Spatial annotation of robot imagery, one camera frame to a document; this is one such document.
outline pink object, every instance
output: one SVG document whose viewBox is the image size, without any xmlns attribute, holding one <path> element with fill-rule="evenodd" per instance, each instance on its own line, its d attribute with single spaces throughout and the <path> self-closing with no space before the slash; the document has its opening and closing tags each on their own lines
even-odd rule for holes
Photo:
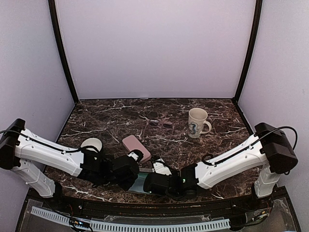
<svg viewBox="0 0 309 232">
<path fill-rule="evenodd" d="M 141 159 L 140 163 L 145 163 L 151 158 L 150 152 L 141 144 L 141 142 L 134 136 L 130 135 L 122 140 L 123 145 L 130 152 L 132 150 L 140 150 L 144 157 Z"/>
</svg>

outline marble tabletop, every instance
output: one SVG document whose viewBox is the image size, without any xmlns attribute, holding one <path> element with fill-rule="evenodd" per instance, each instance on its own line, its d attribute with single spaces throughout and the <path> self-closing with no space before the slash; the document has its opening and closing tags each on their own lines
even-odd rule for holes
<svg viewBox="0 0 309 232">
<path fill-rule="evenodd" d="M 198 139 L 187 136 L 188 112 L 205 109 L 212 130 Z M 158 120 L 151 127 L 149 120 Z M 162 127 L 172 123 L 174 129 Z M 207 154 L 218 156 L 245 141 L 249 134 L 229 99 L 124 99 L 84 100 L 73 110 L 59 138 L 59 143 L 79 147 L 90 137 L 99 138 L 106 154 L 127 154 L 122 139 L 135 135 L 153 155 L 159 155 L 175 169 L 196 163 Z M 150 162 L 142 167 L 151 167 Z M 115 203 L 183 203 L 228 199 L 251 193 L 260 168 L 252 168 L 203 191 L 198 197 L 176 202 L 168 197 L 125 192 L 117 185 L 92 188 L 88 181 L 77 179 L 58 169 L 47 167 L 45 174 L 63 187 L 67 196 Z"/>
</svg>

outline robotic arm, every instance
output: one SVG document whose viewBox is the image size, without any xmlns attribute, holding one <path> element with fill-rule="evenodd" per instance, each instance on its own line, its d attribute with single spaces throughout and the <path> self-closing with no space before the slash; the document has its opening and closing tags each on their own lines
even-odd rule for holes
<svg viewBox="0 0 309 232">
<path fill-rule="evenodd" d="M 212 188 L 231 176 L 263 165 L 254 189 L 258 198 L 269 196 L 280 175 L 296 166 L 297 158 L 282 131 L 266 123 L 258 124 L 255 129 L 256 134 L 239 146 L 215 158 L 206 155 L 211 159 L 203 159 L 180 171 L 154 156 L 155 172 L 146 177 L 144 191 L 175 200 L 190 199 L 197 195 L 199 187 Z M 143 154 L 133 150 L 114 159 L 99 149 L 94 145 L 74 149 L 50 142 L 25 129 L 25 121 L 17 119 L 0 140 L 0 167 L 17 173 L 44 198 L 58 196 L 62 188 L 32 160 L 90 181 L 94 186 L 112 182 L 128 190 L 138 177 L 138 163 Z"/>
</svg>

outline glasses lens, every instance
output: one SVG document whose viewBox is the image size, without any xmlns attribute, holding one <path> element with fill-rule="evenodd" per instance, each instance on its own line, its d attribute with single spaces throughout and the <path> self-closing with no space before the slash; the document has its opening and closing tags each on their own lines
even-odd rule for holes
<svg viewBox="0 0 309 232">
<path fill-rule="evenodd" d="M 164 128 L 167 128 L 167 129 L 172 129 L 172 128 L 173 128 L 173 125 L 168 124 L 168 123 L 164 123 L 164 124 L 163 124 L 163 127 L 164 127 Z"/>
<path fill-rule="evenodd" d="M 150 121 L 149 126 L 157 127 L 157 126 L 159 126 L 159 122 L 158 121 Z"/>
</svg>

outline mug handle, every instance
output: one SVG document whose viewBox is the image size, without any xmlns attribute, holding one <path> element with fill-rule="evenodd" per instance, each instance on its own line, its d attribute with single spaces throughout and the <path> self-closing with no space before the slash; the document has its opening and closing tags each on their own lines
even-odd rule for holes
<svg viewBox="0 0 309 232">
<path fill-rule="evenodd" d="M 208 130 L 208 131 L 201 131 L 201 134 L 207 134 L 207 133 L 209 133 L 209 132 L 211 131 L 211 129 L 212 129 L 211 123 L 208 122 L 208 121 L 206 121 L 206 120 L 205 120 L 203 123 L 206 124 L 206 125 L 209 127 L 209 130 Z"/>
</svg>

